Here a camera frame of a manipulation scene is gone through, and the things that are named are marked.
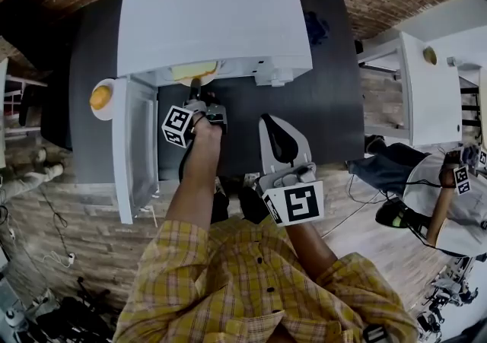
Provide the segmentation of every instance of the yellow plaid shirt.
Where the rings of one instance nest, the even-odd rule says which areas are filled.
[[[139,263],[115,342],[266,341],[281,323],[297,342],[359,342],[369,324],[417,342],[414,320],[368,259],[353,253],[316,282],[270,216],[205,230],[165,221]]]

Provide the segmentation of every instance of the tabletop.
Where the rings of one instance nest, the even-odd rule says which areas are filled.
[[[70,117],[75,170],[80,183],[112,183],[111,122],[89,107],[94,85],[116,74],[122,0],[102,0],[84,10],[72,52]],[[311,47],[313,70],[284,87],[257,87],[252,78],[230,78],[207,87],[226,106],[228,134],[222,139],[220,175],[261,170],[258,121],[271,113],[291,123],[310,143],[313,161],[327,164],[363,157],[364,114],[352,31],[343,0],[301,0],[306,12],[326,21],[329,34]],[[159,124],[187,87],[159,88]],[[184,150],[168,144],[158,129],[159,178],[177,177]]]

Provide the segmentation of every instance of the white pants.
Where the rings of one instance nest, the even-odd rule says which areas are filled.
[[[46,174],[31,172],[20,178],[6,181],[0,188],[0,205],[16,195],[35,189],[47,180],[49,179]]]

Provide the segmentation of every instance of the table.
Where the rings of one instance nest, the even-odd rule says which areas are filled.
[[[84,10],[72,53],[70,117],[75,170],[80,183],[112,183],[111,122],[91,113],[94,85],[116,74],[118,18],[122,0],[102,0]],[[258,120],[271,113],[303,133],[317,164],[363,157],[363,99],[357,56],[343,0],[301,0],[305,11],[327,21],[328,39],[311,49],[314,69],[284,87],[257,87],[251,78],[212,82],[208,89],[227,107],[229,133],[223,138],[218,174],[261,170]],[[187,88],[159,88],[159,124],[170,105],[180,105]],[[184,151],[159,131],[159,178],[177,177]]]
[[[411,145],[432,145],[462,140],[460,81],[456,67],[447,64],[439,49],[437,65],[425,61],[428,45],[400,32],[390,42],[358,54],[359,63],[400,70],[403,86],[403,126],[366,125],[368,135],[409,140]]]

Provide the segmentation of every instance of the forearm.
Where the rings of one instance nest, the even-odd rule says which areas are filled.
[[[448,209],[450,208],[451,200],[454,197],[455,189],[443,188],[438,196],[436,205],[434,206],[433,215],[431,216],[431,223],[429,224],[428,232],[426,233],[426,240],[432,245],[436,245],[438,234],[444,219],[447,217]]]
[[[208,230],[212,220],[215,177],[221,133],[198,134],[184,169],[184,177],[170,203],[166,219],[185,221]]]
[[[289,225],[286,230],[301,266],[316,281],[337,260],[335,253],[311,223]]]

